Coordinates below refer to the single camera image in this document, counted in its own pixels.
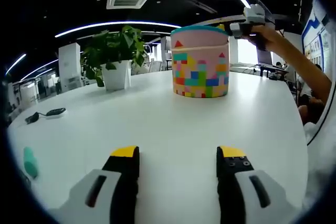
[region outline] white table surface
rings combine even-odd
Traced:
[[[60,107],[67,109],[61,118],[24,122]],[[171,71],[132,76],[132,87],[117,92],[92,84],[27,109],[9,135],[22,170],[23,148],[34,151],[40,175],[32,188],[46,208],[63,204],[116,148],[138,145],[137,224],[219,223],[219,145],[241,148],[297,207],[307,184],[305,133],[288,87],[249,74],[231,72],[228,94],[211,99],[173,93]]]

